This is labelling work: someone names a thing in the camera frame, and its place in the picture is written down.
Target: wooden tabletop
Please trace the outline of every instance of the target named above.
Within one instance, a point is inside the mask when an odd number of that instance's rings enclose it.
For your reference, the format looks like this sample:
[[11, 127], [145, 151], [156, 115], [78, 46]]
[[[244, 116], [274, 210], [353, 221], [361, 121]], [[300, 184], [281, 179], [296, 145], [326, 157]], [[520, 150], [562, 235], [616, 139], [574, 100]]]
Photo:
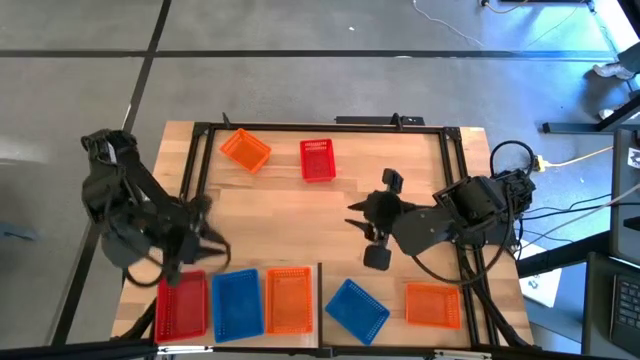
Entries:
[[[192, 128], [192, 122], [168, 122], [164, 131], [153, 175], [172, 195], [177, 196], [180, 188]], [[484, 129], [460, 130], [469, 174], [488, 175], [489, 147]], [[314, 299], [318, 287], [321, 287], [322, 309], [345, 279], [352, 279], [391, 312], [373, 346], [464, 348], [470, 345], [462, 301], [460, 330], [409, 325], [405, 321], [406, 283], [439, 282], [418, 268], [394, 241], [389, 242], [393, 254], [389, 270], [382, 272], [363, 266], [362, 256], [368, 242], [360, 230], [344, 222], [346, 218], [362, 220], [362, 213], [350, 211], [347, 206], [364, 200], [373, 190], [384, 189], [381, 183], [384, 168], [395, 169], [404, 177], [403, 200], [434, 204], [432, 194], [446, 187], [437, 136], [289, 131], [251, 133], [272, 149], [271, 157], [257, 174], [249, 173], [220, 152], [220, 146], [232, 132], [218, 130], [207, 176], [206, 193], [214, 200], [209, 223], [232, 246], [233, 256], [228, 271], [257, 268], [264, 281], [265, 270], [270, 267], [311, 266]], [[333, 141], [337, 177], [331, 182], [308, 184], [300, 175], [299, 142], [322, 138]], [[456, 164], [452, 142], [449, 148], [452, 164]], [[196, 157], [196, 164], [200, 164], [201, 157], [202, 150]], [[198, 168], [195, 168], [190, 194], [195, 191]], [[487, 261], [493, 258], [497, 248], [485, 247], [483, 251]], [[453, 245], [438, 244], [419, 257], [436, 273], [459, 278]], [[222, 259], [206, 259], [185, 269], [203, 269], [210, 274], [221, 262]], [[322, 263], [320, 284], [317, 282], [318, 263]], [[157, 268], [144, 260], [135, 264], [131, 272], [143, 281], [152, 280], [158, 274]], [[531, 343], [533, 339], [513, 258], [502, 256], [488, 273], [488, 278], [496, 305], [518, 334]], [[155, 288], [137, 288], [126, 282], [112, 334], [120, 335], [127, 331], [155, 295]], [[488, 343], [485, 318], [477, 299], [475, 309], [480, 339]], [[311, 334], [260, 336], [223, 344], [215, 344], [211, 320], [209, 323], [209, 331], [204, 336], [172, 344], [317, 347], [317, 331], [322, 331], [323, 345], [361, 345], [325, 311], [323, 328], [318, 329], [317, 316], [314, 316]]]

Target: plastic basket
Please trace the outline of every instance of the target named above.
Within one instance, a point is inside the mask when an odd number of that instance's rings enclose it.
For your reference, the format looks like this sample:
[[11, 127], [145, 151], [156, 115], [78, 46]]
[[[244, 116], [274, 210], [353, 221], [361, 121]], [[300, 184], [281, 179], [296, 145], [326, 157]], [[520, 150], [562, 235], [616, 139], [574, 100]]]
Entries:
[[202, 336], [207, 331], [207, 281], [204, 271], [186, 272], [177, 287], [158, 284], [155, 341]]
[[458, 288], [426, 283], [407, 284], [406, 319], [413, 325], [460, 329]]
[[269, 159], [271, 148], [244, 129], [238, 129], [220, 151], [255, 174]]
[[313, 330], [311, 269], [267, 271], [265, 296], [267, 334], [308, 334]]
[[331, 139], [300, 141], [300, 167], [306, 182], [331, 181], [336, 177]]
[[365, 345], [371, 345], [390, 314], [350, 279], [340, 286], [325, 310]]
[[256, 269], [215, 275], [212, 283], [216, 342], [264, 334], [260, 278]]

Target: keyboard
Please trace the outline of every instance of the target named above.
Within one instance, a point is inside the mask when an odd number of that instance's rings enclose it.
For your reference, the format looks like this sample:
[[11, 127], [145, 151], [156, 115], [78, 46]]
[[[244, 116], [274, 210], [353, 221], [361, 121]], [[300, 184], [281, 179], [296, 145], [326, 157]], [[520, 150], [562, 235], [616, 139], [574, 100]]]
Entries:
[[640, 357], [640, 278], [615, 276], [609, 337], [615, 345]]

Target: concrete floor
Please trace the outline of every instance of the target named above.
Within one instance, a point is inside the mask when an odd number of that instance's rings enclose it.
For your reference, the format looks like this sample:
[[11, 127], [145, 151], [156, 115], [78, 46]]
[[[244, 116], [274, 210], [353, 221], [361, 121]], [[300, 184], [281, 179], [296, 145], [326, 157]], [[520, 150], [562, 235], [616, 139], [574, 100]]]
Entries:
[[[5, 0], [0, 51], [146, 49], [161, 4]], [[474, 1], [420, 0], [418, 5], [477, 37], [484, 50], [609, 51], [601, 25], [585, 5], [530, 46], [575, 6], [527, 5], [496, 15]], [[617, 11], [606, 10], [603, 16]], [[621, 33], [628, 34], [618, 26], [608, 36], [617, 39]], [[618, 46], [630, 43], [626, 39]], [[410, 0], [174, 1], [159, 49], [477, 50], [416, 13]], [[0, 348], [50, 340], [88, 222], [79, 196], [88, 164], [79, 139], [122, 126], [141, 64], [135, 58], [0, 59], [0, 220], [30, 226], [40, 235], [34, 243], [0, 242]], [[612, 139], [544, 135], [543, 122], [595, 122], [597, 110], [627, 98], [627, 84], [594, 78], [592, 65], [577, 58], [156, 59], [133, 133], [152, 168], [167, 120], [220, 121], [225, 111], [232, 121], [331, 122], [336, 115], [397, 111], [421, 115], [433, 125], [481, 126], [491, 145], [523, 140], [549, 161], [561, 162]], [[522, 164], [511, 154], [501, 154], [498, 167]], [[607, 194], [610, 174], [610, 155], [536, 174], [534, 207], [565, 207]], [[564, 220], [532, 221], [526, 229], [544, 232]], [[555, 236], [579, 239], [607, 227], [602, 212]], [[108, 338], [119, 290], [119, 272], [97, 251], [70, 342]]]

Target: blue basket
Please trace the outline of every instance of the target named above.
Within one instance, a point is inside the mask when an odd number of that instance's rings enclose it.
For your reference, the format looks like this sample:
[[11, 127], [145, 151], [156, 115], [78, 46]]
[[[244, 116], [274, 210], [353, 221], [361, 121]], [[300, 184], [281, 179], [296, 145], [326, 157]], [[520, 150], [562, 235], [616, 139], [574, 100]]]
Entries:
[[212, 289], [216, 342], [264, 334], [258, 270], [216, 275], [213, 277]]
[[365, 345], [371, 345], [390, 314], [350, 279], [345, 280], [325, 310]]

